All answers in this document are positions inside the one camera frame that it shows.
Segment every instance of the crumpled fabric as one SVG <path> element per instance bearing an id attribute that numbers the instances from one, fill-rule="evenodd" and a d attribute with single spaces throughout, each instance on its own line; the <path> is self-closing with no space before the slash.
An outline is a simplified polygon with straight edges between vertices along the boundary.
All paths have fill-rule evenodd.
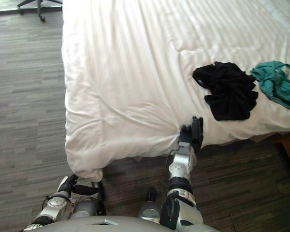
<path id="1" fill-rule="evenodd" d="M 279 61 L 259 63 L 251 70 L 261 91 L 272 101 L 290 109 L 290 65 Z"/>
<path id="2" fill-rule="evenodd" d="M 256 105 L 258 92 L 254 78 L 233 63 L 215 64 L 197 68 L 193 79 L 203 88 L 211 91 L 204 97 L 210 105 L 214 118 L 221 120 L 245 120 Z"/>

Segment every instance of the floor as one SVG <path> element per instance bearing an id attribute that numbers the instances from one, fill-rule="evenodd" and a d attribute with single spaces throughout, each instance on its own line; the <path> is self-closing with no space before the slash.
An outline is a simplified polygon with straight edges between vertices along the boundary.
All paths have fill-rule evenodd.
<path id="1" fill-rule="evenodd" d="M 19 231 L 71 174 L 64 153 L 60 12 L 0 16 L 0 232 Z M 204 222 L 222 232 L 290 232 L 290 161 L 270 141 L 208 146 L 191 174 Z M 165 199 L 165 158 L 104 169 L 109 215 L 136 216 L 146 190 Z"/>
<path id="2" fill-rule="evenodd" d="M 20 4 L 21 2 L 23 2 L 23 0 L 0 0 L 0 10 L 17 8 L 17 5 Z M 41 6 L 51 7 L 51 6 L 60 6 L 60 4 L 45 0 L 42 2 Z M 34 7 L 37 7 L 36 1 L 22 6 L 22 8 L 34 8 Z"/>

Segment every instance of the bed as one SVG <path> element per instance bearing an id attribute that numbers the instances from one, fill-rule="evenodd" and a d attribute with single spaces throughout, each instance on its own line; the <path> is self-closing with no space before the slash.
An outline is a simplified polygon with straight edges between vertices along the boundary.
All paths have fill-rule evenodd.
<path id="1" fill-rule="evenodd" d="M 290 3 L 282 0 L 83 0 L 63 4 L 65 150 L 71 170 L 99 181 L 126 157 L 177 147 L 204 118 L 203 146 L 290 131 L 290 110 L 260 91 L 244 121 L 216 121 L 191 77 L 201 66 L 290 64 Z"/>

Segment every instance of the green towel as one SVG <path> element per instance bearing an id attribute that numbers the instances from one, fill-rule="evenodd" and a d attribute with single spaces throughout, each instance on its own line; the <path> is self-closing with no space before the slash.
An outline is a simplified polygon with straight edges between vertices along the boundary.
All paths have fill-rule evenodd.
<path id="1" fill-rule="evenodd" d="M 278 61 L 259 63 L 250 73 L 269 99 L 290 109 L 289 64 Z"/>

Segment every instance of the chair leg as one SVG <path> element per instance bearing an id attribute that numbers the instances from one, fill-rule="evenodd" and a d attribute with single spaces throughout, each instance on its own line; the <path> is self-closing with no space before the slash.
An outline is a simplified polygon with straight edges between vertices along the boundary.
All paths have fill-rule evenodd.
<path id="1" fill-rule="evenodd" d="M 41 0 L 37 0 L 37 2 L 38 2 L 38 9 L 37 9 L 38 16 L 42 22 L 45 22 L 45 17 L 41 15 Z"/>
<path id="2" fill-rule="evenodd" d="M 33 2 L 33 1 L 36 1 L 36 0 L 25 0 L 25 1 L 21 2 L 20 4 L 18 4 L 17 7 L 19 8 L 19 7 L 26 5 L 26 4 Z"/>

